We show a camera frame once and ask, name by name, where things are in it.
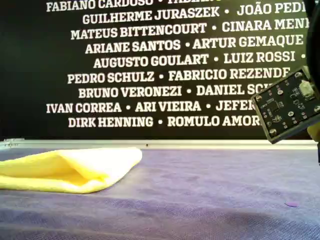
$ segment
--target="white strip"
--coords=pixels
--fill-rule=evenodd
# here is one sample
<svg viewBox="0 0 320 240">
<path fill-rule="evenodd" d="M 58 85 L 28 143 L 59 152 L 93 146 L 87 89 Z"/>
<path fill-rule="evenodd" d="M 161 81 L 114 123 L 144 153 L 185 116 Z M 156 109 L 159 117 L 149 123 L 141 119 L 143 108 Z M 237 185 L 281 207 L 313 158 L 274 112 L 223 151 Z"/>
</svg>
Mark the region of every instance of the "white strip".
<svg viewBox="0 0 320 240">
<path fill-rule="evenodd" d="M 23 140 L 13 139 L 12 148 L 85 149 L 247 149 L 247 150 L 316 150 L 312 140 L 283 140 L 271 144 L 267 140 Z"/>
</svg>

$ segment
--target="circuit board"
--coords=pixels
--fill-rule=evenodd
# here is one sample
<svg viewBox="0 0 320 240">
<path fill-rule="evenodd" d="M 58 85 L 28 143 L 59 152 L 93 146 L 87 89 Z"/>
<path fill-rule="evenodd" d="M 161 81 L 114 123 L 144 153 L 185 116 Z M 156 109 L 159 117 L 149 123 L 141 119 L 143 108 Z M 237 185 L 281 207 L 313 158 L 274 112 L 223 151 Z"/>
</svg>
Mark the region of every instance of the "circuit board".
<svg viewBox="0 0 320 240">
<path fill-rule="evenodd" d="M 272 144 L 320 122 L 320 95 L 306 66 L 251 99 L 264 133 Z"/>
</svg>

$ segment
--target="electronic component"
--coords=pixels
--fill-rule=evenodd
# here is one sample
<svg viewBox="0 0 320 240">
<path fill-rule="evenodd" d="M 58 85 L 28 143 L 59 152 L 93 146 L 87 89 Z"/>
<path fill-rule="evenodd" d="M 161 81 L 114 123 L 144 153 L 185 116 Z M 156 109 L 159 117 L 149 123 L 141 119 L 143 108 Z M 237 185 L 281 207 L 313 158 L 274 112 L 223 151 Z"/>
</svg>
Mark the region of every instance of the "electronic component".
<svg viewBox="0 0 320 240">
<path fill-rule="evenodd" d="M 272 144 L 320 122 L 320 95 L 306 66 L 251 99 L 264 133 Z"/>
</svg>

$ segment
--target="black circuit board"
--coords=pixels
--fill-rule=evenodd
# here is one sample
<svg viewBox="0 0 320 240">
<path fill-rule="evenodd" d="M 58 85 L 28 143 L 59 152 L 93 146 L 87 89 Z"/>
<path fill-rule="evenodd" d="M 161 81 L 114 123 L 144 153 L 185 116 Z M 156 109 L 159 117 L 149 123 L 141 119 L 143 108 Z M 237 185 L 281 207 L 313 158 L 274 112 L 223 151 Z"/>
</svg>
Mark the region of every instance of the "black circuit board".
<svg viewBox="0 0 320 240">
<path fill-rule="evenodd" d="M 306 94 L 305 91 L 302 91 L 303 81 L 310 83 L 314 94 Z M 264 125 L 264 131 L 269 140 L 281 135 L 287 135 L 283 136 L 283 139 L 289 135 L 292 136 L 293 133 L 286 134 L 286 132 L 297 128 L 302 131 L 303 129 L 298 126 L 320 115 L 319 92 L 303 69 L 278 81 L 253 98 L 256 111 L 260 121 L 263 122 L 262 125 Z"/>
</svg>

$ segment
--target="yellow cloth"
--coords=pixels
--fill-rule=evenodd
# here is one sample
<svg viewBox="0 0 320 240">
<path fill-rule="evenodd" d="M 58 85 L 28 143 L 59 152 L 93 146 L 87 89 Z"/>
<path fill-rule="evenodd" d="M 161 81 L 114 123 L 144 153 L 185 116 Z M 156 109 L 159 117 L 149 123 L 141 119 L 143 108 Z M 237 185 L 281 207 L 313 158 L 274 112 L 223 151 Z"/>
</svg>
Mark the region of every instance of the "yellow cloth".
<svg viewBox="0 0 320 240">
<path fill-rule="evenodd" d="M 0 189 L 87 194 L 108 188 L 142 159 L 137 148 L 54 150 L 0 162 Z"/>
<path fill-rule="evenodd" d="M 309 136 L 317 143 L 320 142 L 320 122 L 307 128 Z"/>
</svg>

